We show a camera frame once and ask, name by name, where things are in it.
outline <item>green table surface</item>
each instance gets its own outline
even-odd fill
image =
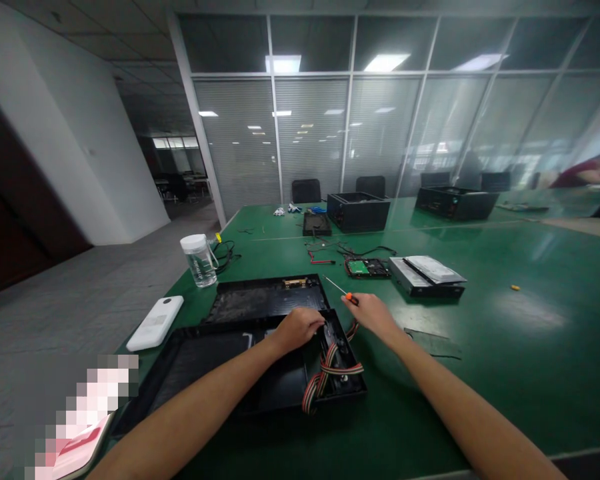
[[[580,215],[600,204],[600,195],[584,189],[501,200],[518,198],[546,201],[545,216]],[[498,210],[487,221],[453,223],[414,211],[413,203],[395,201],[383,232],[334,228],[330,240],[356,251],[386,245],[400,256],[430,255],[467,278],[458,303],[406,298],[391,280],[350,279],[342,257],[329,251],[317,259],[336,265],[311,265],[304,242],[312,239],[296,226],[301,216],[275,217],[276,205],[244,207],[228,224],[223,240],[234,240],[242,258],[219,281],[324,273],[347,291],[375,293],[401,326],[458,344],[462,360],[441,362],[547,455],[600,447],[600,238]],[[253,234],[237,232],[244,228]],[[351,315],[340,292],[328,282],[324,288],[346,329]],[[185,298],[172,330],[198,324],[215,294],[216,286],[196,288],[186,271],[167,293]],[[364,329],[352,346],[365,367],[366,397],[323,406],[312,417],[298,410],[231,419],[177,478],[395,480],[469,468],[396,356]],[[141,381],[159,350],[140,353]]]

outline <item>forearm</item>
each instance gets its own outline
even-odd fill
[[[564,479],[518,428],[402,331],[385,338],[484,479]]]
[[[206,374],[120,440],[88,480],[172,478],[282,354],[267,337]]]

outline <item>small tool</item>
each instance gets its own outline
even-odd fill
[[[327,280],[329,280],[334,287],[336,287],[338,290],[340,290],[342,293],[344,293],[345,298],[347,300],[349,300],[352,304],[354,304],[356,307],[358,305],[360,305],[360,300],[358,300],[358,298],[354,297],[351,292],[345,292],[344,290],[342,290],[342,288],[338,287],[334,282],[332,282],[328,276],[323,275],[323,277],[326,278]]]

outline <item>water bottle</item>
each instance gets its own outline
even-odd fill
[[[190,235],[180,240],[180,245],[187,257],[187,263],[189,264],[195,284],[200,288],[213,285],[218,280],[218,277],[215,275],[215,269],[218,268],[218,260],[209,248],[207,236],[204,233]]]

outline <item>white power bank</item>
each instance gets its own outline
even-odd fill
[[[144,350],[160,345],[184,301],[180,296],[158,300],[127,342],[127,350]]]

